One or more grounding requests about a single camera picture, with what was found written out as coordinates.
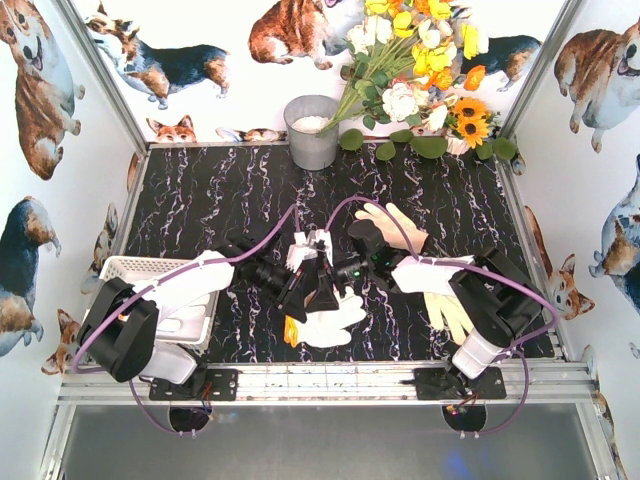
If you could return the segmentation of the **white glove orange cuff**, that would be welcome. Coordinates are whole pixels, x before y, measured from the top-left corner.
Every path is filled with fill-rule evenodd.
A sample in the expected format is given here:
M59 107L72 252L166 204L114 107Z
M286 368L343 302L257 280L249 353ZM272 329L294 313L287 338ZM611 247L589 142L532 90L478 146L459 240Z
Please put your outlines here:
M293 348L300 344L318 349L347 345L352 340L348 328L366 317L363 305L363 299L351 292L338 301L337 310L309 313L305 323L286 316L284 341Z

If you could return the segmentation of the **cream glove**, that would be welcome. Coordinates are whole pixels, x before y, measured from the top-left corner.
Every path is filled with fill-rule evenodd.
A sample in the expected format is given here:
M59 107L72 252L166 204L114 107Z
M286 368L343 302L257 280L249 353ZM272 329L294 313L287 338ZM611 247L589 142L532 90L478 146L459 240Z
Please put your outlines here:
M427 244L428 233L419 229L416 224L393 203L387 203L385 209L388 214L384 213L376 205L366 203L361 210L355 213L355 218L357 220L371 220L381 231L384 240L390 247L408 251L408 243L403 236L403 233L405 233L413 250L416 253L422 253Z
M455 296L427 292L423 297L431 327L438 331L448 330L452 341L461 346L474 326L459 300Z

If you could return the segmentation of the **blue dotted white glove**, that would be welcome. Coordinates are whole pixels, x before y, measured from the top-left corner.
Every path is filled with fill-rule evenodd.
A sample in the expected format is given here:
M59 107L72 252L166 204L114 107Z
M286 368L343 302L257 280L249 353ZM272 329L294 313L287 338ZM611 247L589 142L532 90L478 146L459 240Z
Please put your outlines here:
M157 331L161 335L176 338L198 337L205 323L209 298L209 295L204 295L173 312L171 316L158 323Z

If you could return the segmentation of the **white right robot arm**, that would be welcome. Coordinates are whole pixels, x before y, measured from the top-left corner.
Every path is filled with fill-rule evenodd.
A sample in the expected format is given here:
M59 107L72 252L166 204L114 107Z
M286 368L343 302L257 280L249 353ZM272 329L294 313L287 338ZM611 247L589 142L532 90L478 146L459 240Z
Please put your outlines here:
M406 231L393 236L370 219L354 222L348 234L360 255L324 264L307 299L307 322L319 329L306 340L313 346L349 341L345 329L362 320L364 310L348 284L367 274L393 292L422 294L432 326L448 325L459 346L452 367L475 380L515 349L545 304L522 274L502 276L500 269L511 263L497 250L458 258L403 256L412 237Z

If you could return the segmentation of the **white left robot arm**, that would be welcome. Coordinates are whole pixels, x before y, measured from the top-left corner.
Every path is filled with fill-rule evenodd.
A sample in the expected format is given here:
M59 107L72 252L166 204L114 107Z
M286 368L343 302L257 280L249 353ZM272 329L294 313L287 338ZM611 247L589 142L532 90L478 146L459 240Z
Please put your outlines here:
M295 320L306 321L302 261L306 236L296 232L286 262L274 264L259 255L265 241L235 245L224 241L195 259L136 285L119 277L106 281L78 332L76 373L104 370L122 383L142 374L158 355L159 323L194 301L246 281L262 290L273 306Z

